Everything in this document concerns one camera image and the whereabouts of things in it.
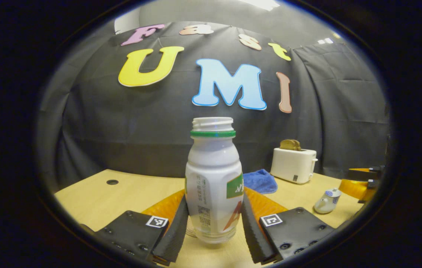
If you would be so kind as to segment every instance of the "blue letter m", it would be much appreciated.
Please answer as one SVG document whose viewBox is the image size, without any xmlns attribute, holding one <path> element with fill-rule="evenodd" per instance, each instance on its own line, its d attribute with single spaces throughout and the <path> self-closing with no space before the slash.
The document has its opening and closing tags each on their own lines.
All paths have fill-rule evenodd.
<svg viewBox="0 0 422 268">
<path fill-rule="evenodd" d="M 196 64 L 201 66 L 201 82 L 198 95 L 192 99 L 194 105 L 216 106 L 219 103 L 219 98 L 214 95 L 214 84 L 216 84 L 227 105 L 233 105 L 242 88 L 242 98 L 239 100 L 242 108 L 253 110 L 267 108 L 260 92 L 260 69 L 256 66 L 242 64 L 234 76 L 231 76 L 221 61 L 199 59 Z"/>
</svg>

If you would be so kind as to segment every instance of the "green label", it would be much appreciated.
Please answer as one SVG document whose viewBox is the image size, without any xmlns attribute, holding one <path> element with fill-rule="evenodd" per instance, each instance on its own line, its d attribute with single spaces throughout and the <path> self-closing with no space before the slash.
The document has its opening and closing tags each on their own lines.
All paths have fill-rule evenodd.
<svg viewBox="0 0 422 268">
<path fill-rule="evenodd" d="M 226 187 L 226 198 L 239 197 L 244 194 L 244 181 L 242 180 L 242 173 L 236 178 L 228 181 Z"/>
</svg>

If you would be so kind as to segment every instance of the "light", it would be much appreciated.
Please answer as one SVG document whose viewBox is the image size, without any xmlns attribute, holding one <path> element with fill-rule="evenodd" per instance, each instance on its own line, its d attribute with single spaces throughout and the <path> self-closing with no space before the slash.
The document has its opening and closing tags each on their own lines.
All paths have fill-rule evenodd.
<svg viewBox="0 0 422 268">
<path fill-rule="evenodd" d="M 325 39 L 323 39 L 323 40 L 318 40 L 317 42 L 318 42 L 320 45 L 325 44 L 325 43 L 327 43 L 327 44 L 332 44 L 332 43 L 333 43 L 332 39 L 330 39 L 330 38 L 325 38 Z"/>
<path fill-rule="evenodd" d="M 274 7 L 280 6 L 274 0 L 239 0 L 239 1 L 251 4 L 256 7 L 260 7 L 267 11 L 271 11 Z"/>
</svg>

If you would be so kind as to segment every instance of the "blue towel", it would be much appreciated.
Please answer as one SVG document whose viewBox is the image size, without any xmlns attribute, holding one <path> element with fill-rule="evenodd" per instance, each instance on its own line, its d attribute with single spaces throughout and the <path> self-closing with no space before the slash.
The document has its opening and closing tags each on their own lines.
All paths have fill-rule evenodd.
<svg viewBox="0 0 422 268">
<path fill-rule="evenodd" d="M 251 188 L 261 194 L 272 194 L 277 191 L 277 183 L 274 176 L 269 174 L 265 169 L 261 169 L 251 173 L 242 175 L 244 186 Z"/>
</svg>

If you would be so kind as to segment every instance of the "barcode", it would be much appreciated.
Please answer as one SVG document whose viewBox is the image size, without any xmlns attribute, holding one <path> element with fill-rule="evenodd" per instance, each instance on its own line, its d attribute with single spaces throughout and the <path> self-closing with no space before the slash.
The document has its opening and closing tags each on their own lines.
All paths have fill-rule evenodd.
<svg viewBox="0 0 422 268">
<path fill-rule="evenodd" d="M 199 222 L 201 222 L 204 225 L 211 225 L 211 220 L 205 217 L 199 216 Z"/>
<path fill-rule="evenodd" d="M 198 214 L 204 217 L 208 217 L 208 218 L 211 217 L 210 209 L 206 207 L 201 207 L 200 205 L 198 205 Z"/>
</svg>

